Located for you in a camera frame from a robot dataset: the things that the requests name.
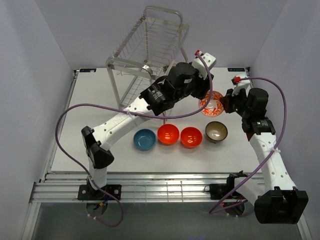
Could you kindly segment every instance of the brown bowl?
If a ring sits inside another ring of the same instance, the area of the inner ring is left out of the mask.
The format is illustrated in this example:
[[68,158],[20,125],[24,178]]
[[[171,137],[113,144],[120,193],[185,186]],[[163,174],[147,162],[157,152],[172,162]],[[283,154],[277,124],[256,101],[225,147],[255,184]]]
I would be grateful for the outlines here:
[[205,135],[213,143],[218,143],[228,136],[227,127],[219,121],[211,121],[205,126]]

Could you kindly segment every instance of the metal basket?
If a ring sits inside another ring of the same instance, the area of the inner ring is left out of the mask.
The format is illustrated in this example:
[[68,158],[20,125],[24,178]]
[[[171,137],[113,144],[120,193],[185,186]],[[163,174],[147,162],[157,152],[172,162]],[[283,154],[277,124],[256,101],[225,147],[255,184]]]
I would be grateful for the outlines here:
[[[180,22],[147,16],[147,10],[178,15]],[[129,34],[106,61],[115,99],[119,108],[126,108],[158,77],[167,75],[179,50],[188,62],[182,48],[189,25],[177,10],[147,6]],[[132,75],[128,88],[119,96],[114,70],[117,74]]]

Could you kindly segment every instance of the red patterned plate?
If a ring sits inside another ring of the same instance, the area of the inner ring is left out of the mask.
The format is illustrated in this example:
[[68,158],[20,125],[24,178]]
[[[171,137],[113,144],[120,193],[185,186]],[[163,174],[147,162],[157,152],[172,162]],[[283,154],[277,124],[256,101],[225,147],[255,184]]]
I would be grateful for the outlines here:
[[[222,114],[224,111],[224,107],[222,106],[222,103],[219,101],[219,99],[222,97],[223,95],[220,92],[213,91],[209,104],[205,107],[205,109],[201,111],[201,113],[210,118],[214,118]],[[208,98],[209,98],[209,92],[206,93],[204,99],[199,100],[198,102],[199,109],[206,104]]]

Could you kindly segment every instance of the metal frame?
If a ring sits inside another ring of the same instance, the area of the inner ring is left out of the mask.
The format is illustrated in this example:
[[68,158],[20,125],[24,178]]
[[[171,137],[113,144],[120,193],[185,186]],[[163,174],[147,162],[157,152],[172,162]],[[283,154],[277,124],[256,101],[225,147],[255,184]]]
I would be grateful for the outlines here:
[[[177,15],[180,22],[147,15],[153,10]],[[188,58],[182,45],[189,31],[189,25],[183,23],[181,12],[169,8],[147,6],[143,15],[134,24],[113,55],[106,61],[114,96],[119,108],[126,108],[157,77],[167,75],[181,50],[186,62]],[[113,70],[121,75],[133,75],[132,81],[122,97],[119,96]]]
[[29,203],[26,219],[24,221],[24,226],[21,233],[21,240],[30,240],[32,238],[36,227],[40,206],[40,202]]
[[306,222],[304,214],[302,214],[302,216],[300,217],[297,225],[298,225],[298,228],[299,228],[301,239],[302,240],[311,240],[312,239],[311,233],[309,231],[309,228],[308,228],[308,225],[307,225],[307,222]]
[[[226,183],[228,173],[203,174],[137,174],[108,173],[108,184],[120,184],[122,203],[208,203],[210,194],[204,189],[209,184]],[[31,203],[69,203],[77,200],[79,186],[86,184],[87,175],[83,173],[50,173],[46,180],[34,185]],[[254,181],[263,185],[261,173]]]
[[[66,97],[65,105],[64,105],[64,107],[63,107],[62,112],[64,112],[65,110],[67,110],[68,107],[69,107],[69,105],[70,105],[71,98],[72,98],[72,94],[73,94],[74,89],[75,89],[75,85],[76,85],[76,82],[77,82],[77,78],[78,78],[79,72],[80,72],[80,70],[75,70],[75,71],[74,71],[73,79],[72,79],[72,82],[71,82],[71,86],[70,86],[68,95],[67,95],[67,97]],[[61,132],[62,132],[62,129],[63,129],[64,124],[65,124],[65,118],[62,119],[62,121],[61,121],[60,129],[58,130],[58,135],[59,135],[59,136],[60,136],[60,134],[61,134]],[[56,139],[55,139],[55,137],[53,137],[53,138],[52,138],[52,141],[51,141],[50,148],[49,148],[49,149],[50,149],[49,155],[48,155],[47,160],[45,161],[44,170],[43,170],[43,173],[42,173],[41,179],[40,179],[40,181],[41,181],[42,183],[45,182],[47,173],[52,173],[52,172],[51,172],[51,167],[52,167],[52,164],[53,164],[53,162],[54,162],[54,158],[55,158],[55,155],[56,155],[57,147],[58,147],[58,145],[57,145],[57,143],[56,143]]]

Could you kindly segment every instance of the black bracket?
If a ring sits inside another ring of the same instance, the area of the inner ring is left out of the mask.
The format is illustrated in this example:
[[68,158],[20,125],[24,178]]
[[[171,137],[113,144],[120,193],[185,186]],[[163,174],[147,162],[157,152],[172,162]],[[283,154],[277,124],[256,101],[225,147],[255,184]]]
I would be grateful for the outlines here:
[[[244,174],[244,171],[240,171],[238,173],[231,173],[227,177],[226,183],[209,184],[206,186],[209,187],[209,189],[204,189],[204,191],[210,193],[211,200],[220,200],[235,187],[235,178],[240,177],[247,177],[247,175]],[[239,196],[240,194],[235,191],[231,194],[231,196],[228,199],[238,198]]]
[[256,219],[261,224],[296,224],[309,201],[304,190],[275,187],[254,202]]
[[[118,200],[121,199],[121,188],[122,186],[120,184],[109,184],[102,187],[103,190],[105,190],[108,194],[111,194]],[[77,199],[80,201],[106,200],[107,198],[108,196],[99,190],[97,190],[96,193],[93,194],[86,184],[79,186]]]
[[86,154],[92,161],[94,169],[104,169],[114,161],[114,156],[110,150],[105,150],[101,146],[100,141],[96,141],[93,133],[94,129],[85,126],[81,130],[83,143],[86,149]]

